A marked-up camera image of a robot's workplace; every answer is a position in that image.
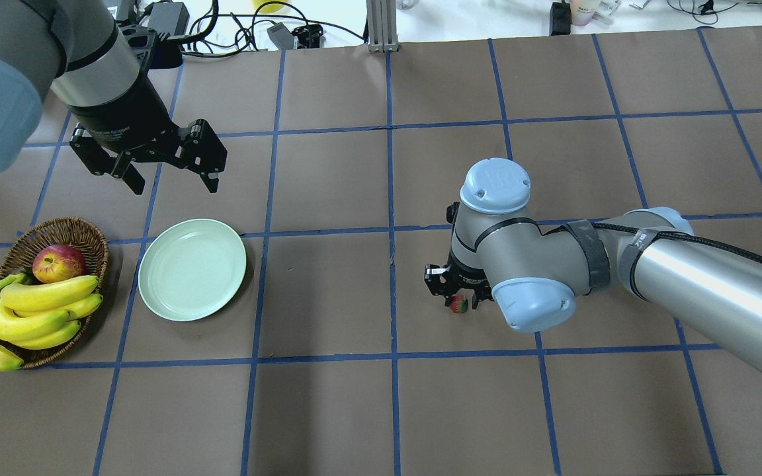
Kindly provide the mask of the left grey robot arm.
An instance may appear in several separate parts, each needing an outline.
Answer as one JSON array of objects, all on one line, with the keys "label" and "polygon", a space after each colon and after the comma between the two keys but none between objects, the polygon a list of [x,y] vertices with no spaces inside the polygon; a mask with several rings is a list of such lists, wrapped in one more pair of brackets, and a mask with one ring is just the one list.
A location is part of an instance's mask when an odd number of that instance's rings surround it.
[{"label": "left grey robot arm", "polygon": [[15,162],[54,93],[76,119],[69,144],[91,174],[111,175],[140,195],[137,163],[166,163],[217,192],[226,148],[202,118],[173,123],[148,76],[163,67],[154,50],[167,46],[177,67],[181,46],[211,30],[120,27],[102,1],[0,1],[0,172]]}]

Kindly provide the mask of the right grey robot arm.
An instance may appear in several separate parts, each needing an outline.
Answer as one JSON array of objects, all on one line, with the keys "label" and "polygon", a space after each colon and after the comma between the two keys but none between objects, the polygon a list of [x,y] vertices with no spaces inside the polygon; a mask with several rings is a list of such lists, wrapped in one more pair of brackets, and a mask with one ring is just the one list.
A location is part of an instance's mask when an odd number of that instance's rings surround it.
[{"label": "right grey robot arm", "polygon": [[448,261],[425,267],[433,295],[451,305],[472,290],[472,305],[494,301],[511,329],[537,333],[569,319],[580,296],[622,287],[762,373],[761,255],[696,236],[668,207],[542,232],[527,211],[531,188],[510,159],[471,166],[447,209]]}]

